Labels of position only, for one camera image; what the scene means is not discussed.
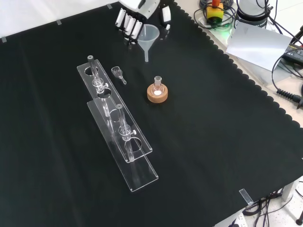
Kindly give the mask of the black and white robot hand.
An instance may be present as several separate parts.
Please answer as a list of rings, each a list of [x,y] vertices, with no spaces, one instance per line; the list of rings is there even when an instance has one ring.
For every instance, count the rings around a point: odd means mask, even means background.
[[[122,7],[116,18],[115,27],[123,32],[124,39],[129,44],[136,44],[143,25],[159,10],[161,35],[167,36],[170,31],[170,7],[159,0],[120,0]]]

